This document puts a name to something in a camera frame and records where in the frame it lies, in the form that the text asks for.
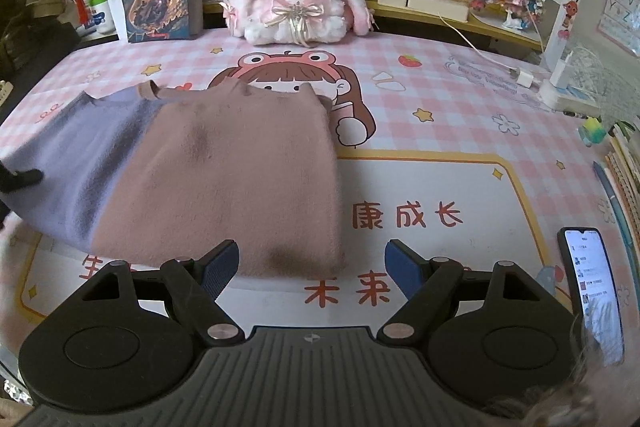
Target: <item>white plush rabbit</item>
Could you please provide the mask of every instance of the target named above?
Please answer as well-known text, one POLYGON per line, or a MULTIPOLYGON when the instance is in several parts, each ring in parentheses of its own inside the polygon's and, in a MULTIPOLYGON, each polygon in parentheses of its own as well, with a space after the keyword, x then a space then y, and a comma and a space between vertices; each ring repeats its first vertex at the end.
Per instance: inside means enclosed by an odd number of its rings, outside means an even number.
POLYGON ((351 28, 366 35, 373 22, 364 0, 227 0, 222 5, 232 34, 254 45, 337 42, 351 28))

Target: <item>hair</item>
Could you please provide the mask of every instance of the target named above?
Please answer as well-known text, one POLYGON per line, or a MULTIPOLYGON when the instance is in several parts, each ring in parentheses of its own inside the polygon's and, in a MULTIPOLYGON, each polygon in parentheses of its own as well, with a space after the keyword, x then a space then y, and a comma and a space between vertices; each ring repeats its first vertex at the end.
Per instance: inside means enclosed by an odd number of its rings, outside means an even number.
MULTIPOLYGON (((302 54, 285 52, 284 54, 271 54, 270 57, 302 57, 302 54)), ((362 101, 362 92, 360 91, 358 77, 355 72, 347 66, 332 64, 330 67, 335 70, 339 78, 345 79, 351 85, 349 92, 338 95, 335 101, 336 105, 346 102, 353 104, 353 116, 364 124, 364 127, 367 129, 367 139, 369 139, 376 131, 376 122, 362 101)), ((217 86, 226 77, 232 76, 240 69, 240 66, 236 66, 220 71, 220 73, 213 78, 209 87, 217 86)), ((327 76, 324 70, 312 64, 307 64, 306 62, 273 61, 256 66, 254 69, 242 74, 239 79, 247 84, 253 81, 277 82, 279 80, 284 82, 292 82, 294 80, 301 82, 319 82, 325 80, 335 84, 335 79, 331 77, 327 78, 327 76)))
MULTIPOLYGON (((599 323, 601 331, 611 326, 610 306, 591 307, 592 321, 599 323)), ((553 389, 532 389, 521 400, 499 401, 492 409, 519 418, 518 427, 640 426, 638 327, 625 328, 624 357, 619 363, 607 365, 605 362, 610 355, 620 352, 620 348, 614 343, 598 344, 586 330, 582 332, 584 348, 580 351, 575 347, 575 339, 572 345, 578 362, 571 378, 553 389)))

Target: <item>strawberry illustration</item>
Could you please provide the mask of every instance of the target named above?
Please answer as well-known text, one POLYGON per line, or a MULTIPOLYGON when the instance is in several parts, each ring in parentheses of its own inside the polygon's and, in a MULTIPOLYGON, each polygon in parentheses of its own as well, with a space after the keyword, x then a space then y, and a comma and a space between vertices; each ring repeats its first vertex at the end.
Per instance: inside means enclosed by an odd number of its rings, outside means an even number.
POLYGON ((422 63, 415 57, 411 55, 400 55, 398 57, 398 62, 402 64, 405 68, 419 68, 422 63))

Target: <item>wooden shelf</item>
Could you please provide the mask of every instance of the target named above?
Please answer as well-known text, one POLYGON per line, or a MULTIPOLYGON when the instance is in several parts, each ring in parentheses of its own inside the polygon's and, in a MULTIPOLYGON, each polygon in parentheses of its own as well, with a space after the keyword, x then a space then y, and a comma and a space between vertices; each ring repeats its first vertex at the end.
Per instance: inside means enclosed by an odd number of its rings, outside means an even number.
MULTIPOLYGON (((408 8, 383 6, 382 4, 378 4, 375 1, 367 1, 367 5, 369 6, 369 8, 375 10, 374 15, 376 17, 389 17, 391 19, 401 19, 405 21, 415 21, 423 22, 426 24, 435 24, 438 26, 446 26, 445 23, 435 15, 427 15, 426 13, 417 12, 408 8)), ((203 11, 204 13, 222 13, 222 6, 220 6, 219 4, 207 4, 204 5, 203 11)), ((485 24, 473 17, 473 15, 471 14, 469 15, 468 22, 458 22, 451 20, 447 20, 447 22, 460 31, 486 35, 494 39, 514 42, 515 44, 526 46, 527 48, 531 48, 532 50, 542 51, 542 46, 540 45, 540 42, 538 40, 530 39, 526 36, 518 35, 505 29, 496 28, 495 26, 485 24)))

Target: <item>desk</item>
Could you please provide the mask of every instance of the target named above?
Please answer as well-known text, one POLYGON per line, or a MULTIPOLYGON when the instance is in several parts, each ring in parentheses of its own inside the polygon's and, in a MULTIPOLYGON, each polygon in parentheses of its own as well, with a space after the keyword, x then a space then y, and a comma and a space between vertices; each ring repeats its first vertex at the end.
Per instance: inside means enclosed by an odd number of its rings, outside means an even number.
MULTIPOLYGON (((2 126, 0 157, 81 90, 105 96, 149 79, 206 89, 247 54, 262 53, 263 64, 277 67, 271 55, 288 50, 329 63, 335 57, 351 84, 350 101, 334 111, 351 120, 332 119, 343 143, 337 151, 350 265, 328 281, 233 279, 218 302, 245 331, 255 324, 364 324, 377 330, 404 302, 384 269, 383 247, 392 238, 426 258, 447 255, 471 269, 515 261, 568 306, 556 245, 556 232, 568 226, 600 229, 622 297, 623 324, 639 324, 623 243, 591 169, 593 152, 577 136, 580 120, 549 110, 468 48, 386 34, 312 51, 252 48, 225 29, 196 41, 110 42, 74 52, 35 86, 2 126), (364 142, 363 126, 352 118, 366 122, 363 107, 375 124, 364 126, 370 135, 364 142)), ((539 78, 545 74, 527 67, 539 78)), ((238 204, 250 216, 250 201, 238 204)), ((0 343, 16 353, 34 326, 108 261, 10 217, 0 233, 0 343)))

